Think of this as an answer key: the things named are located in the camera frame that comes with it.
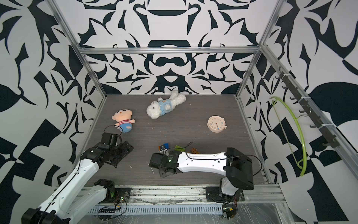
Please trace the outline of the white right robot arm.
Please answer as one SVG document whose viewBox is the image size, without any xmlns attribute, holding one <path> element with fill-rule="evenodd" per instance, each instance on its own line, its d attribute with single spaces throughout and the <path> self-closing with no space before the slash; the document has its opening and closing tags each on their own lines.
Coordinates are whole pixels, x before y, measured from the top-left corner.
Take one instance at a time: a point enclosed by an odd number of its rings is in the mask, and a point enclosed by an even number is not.
<svg viewBox="0 0 358 224">
<path fill-rule="evenodd" d="M 207 172 L 223 176 L 219 193 L 234 196 L 238 190 L 253 190 L 252 160 L 239 150 L 228 147 L 216 154 L 190 154 L 171 151 L 167 155 L 154 153 L 149 167 L 159 170 L 160 177 L 188 172 Z"/>
</svg>

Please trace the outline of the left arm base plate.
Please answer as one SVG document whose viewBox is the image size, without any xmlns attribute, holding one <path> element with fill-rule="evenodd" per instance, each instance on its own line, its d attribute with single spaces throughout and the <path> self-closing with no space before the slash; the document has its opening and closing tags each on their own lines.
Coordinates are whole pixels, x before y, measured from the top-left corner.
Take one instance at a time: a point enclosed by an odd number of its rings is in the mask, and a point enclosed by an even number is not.
<svg viewBox="0 0 358 224">
<path fill-rule="evenodd" d="M 114 190 L 107 190 L 106 197 L 99 203 L 123 203 L 130 199 L 131 188 L 115 188 Z"/>
</svg>

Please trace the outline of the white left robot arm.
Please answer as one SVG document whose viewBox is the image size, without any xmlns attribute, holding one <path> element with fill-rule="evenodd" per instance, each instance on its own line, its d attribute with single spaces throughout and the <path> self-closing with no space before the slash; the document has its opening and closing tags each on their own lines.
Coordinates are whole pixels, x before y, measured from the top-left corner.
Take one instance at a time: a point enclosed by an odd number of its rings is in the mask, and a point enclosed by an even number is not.
<svg viewBox="0 0 358 224">
<path fill-rule="evenodd" d="M 129 142 L 122 141 L 119 134 L 104 132 L 99 143 L 83 152 L 70 176 L 58 189 L 38 208 L 29 208 L 23 214 L 21 223 L 76 224 L 96 204 L 116 201 L 118 197 L 115 184 L 105 179 L 95 182 L 90 191 L 79 200 L 75 198 L 103 165 L 116 168 L 133 149 Z"/>
</svg>

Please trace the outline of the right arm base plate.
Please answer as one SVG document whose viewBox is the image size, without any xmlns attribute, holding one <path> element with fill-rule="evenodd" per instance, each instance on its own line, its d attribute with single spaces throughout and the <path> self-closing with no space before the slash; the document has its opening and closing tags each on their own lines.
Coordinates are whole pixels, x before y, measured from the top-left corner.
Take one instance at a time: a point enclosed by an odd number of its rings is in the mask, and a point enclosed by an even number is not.
<svg viewBox="0 0 358 224">
<path fill-rule="evenodd" d="M 220 187 L 206 187 L 206 199 L 208 202 L 216 203 L 231 203 L 231 202 L 244 202 L 245 197 L 241 189 L 237 190 L 234 196 L 225 195 L 221 192 Z"/>
</svg>

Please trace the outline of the green 2x4 lego brick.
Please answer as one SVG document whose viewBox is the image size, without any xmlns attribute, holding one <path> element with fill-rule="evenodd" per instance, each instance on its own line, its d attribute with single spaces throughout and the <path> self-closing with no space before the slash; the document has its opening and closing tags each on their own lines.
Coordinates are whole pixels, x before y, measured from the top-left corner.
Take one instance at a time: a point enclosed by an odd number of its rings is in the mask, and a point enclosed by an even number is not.
<svg viewBox="0 0 358 224">
<path fill-rule="evenodd" d="M 179 146 L 176 146 L 174 150 L 176 150 L 176 151 L 181 151 L 181 152 L 185 152 L 185 148 L 179 147 Z"/>
</svg>

